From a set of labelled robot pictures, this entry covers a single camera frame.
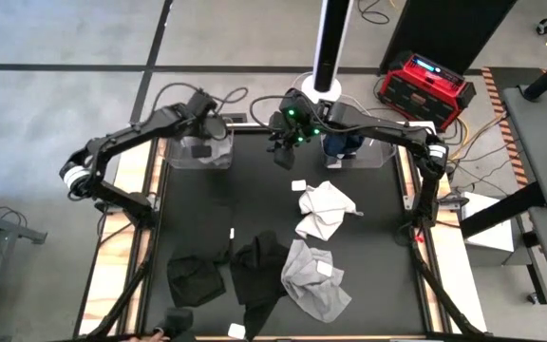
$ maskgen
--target crumpled cloth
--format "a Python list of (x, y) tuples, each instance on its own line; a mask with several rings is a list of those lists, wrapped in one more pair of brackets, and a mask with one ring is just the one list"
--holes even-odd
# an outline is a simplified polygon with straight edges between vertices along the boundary
[(339, 287), (344, 272), (333, 267), (330, 276), (320, 274), (316, 269), (318, 261), (332, 266), (332, 253), (294, 240), (281, 279), (289, 297), (303, 311), (330, 323), (345, 310), (351, 297)]
[(294, 231), (306, 238), (311, 235), (328, 241), (343, 222), (345, 213), (364, 215), (356, 211), (356, 204), (330, 181), (323, 181), (320, 186), (307, 190), (299, 198), (301, 214), (308, 214), (296, 226)]

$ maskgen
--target gray carpet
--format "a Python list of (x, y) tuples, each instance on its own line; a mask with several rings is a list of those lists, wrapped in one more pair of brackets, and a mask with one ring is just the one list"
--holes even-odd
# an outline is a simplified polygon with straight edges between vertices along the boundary
[[(387, 26), (364, 22), (354, 9), (343, 66), (379, 65), (404, 1), (395, 3), (397, 9), (388, 1), (376, 7), (390, 16)], [(156, 0), (0, 1), (0, 63), (144, 64), (161, 4)], [(158, 64), (308, 66), (320, 4), (319, 0), (175, 0)], [(547, 67), (547, 36), (534, 33), (535, 23), (546, 16), (547, 1), (518, 1), (473, 67)], [(285, 91), (295, 76), (156, 74), (145, 107), (168, 82), (190, 82), (219, 96), (248, 86), (252, 99)], [(87, 201), (66, 199), (58, 170), (87, 139), (126, 125), (140, 79), (140, 73), (0, 72), (0, 205), (21, 210), (32, 227), (49, 233), (42, 246), (22, 240), (17, 245), (0, 291), (0, 335), (12, 335), (14, 341), (70, 336), (94, 251), (98, 213)], [(365, 107), (380, 106), (370, 92), (374, 76), (340, 75), (339, 79), (345, 93)], [(479, 95), (462, 117), (474, 132), (493, 113), (482, 78), (471, 81)], [(188, 95), (187, 90), (175, 88), (161, 100), (163, 104), (184, 101)], [(225, 111), (246, 112), (247, 103), (230, 104)], [(274, 107), (269, 103), (255, 109), (259, 118), (266, 119)], [(400, 119), (386, 110), (375, 110), (373, 115)], [(500, 132), (493, 128), (475, 144), (470, 157), (500, 146)], [(507, 153), (501, 150), (464, 166), (481, 177), (505, 161)], [(504, 192), (517, 189), (508, 164), (488, 180)], [(460, 171), (453, 185), (472, 181)], [(476, 192), (500, 194), (484, 183), (476, 185)], [(533, 291), (524, 268), (476, 269), (474, 275), (491, 332), (547, 338), (547, 306), (532, 307), (523, 299)]]

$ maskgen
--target clear plastic bin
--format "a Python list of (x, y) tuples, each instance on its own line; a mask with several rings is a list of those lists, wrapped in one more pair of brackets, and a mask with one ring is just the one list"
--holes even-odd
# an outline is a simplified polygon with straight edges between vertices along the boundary
[[(234, 130), (227, 126), (227, 137), (222, 141), (202, 140), (195, 137), (172, 139), (164, 158), (177, 169), (227, 169), (234, 154)], [(197, 158), (196, 154), (210, 149), (210, 157)]]
[(322, 159), (328, 168), (379, 168), (396, 154), (397, 147), (391, 143), (365, 138), (355, 153), (329, 156), (324, 152), (324, 138), (320, 137)]

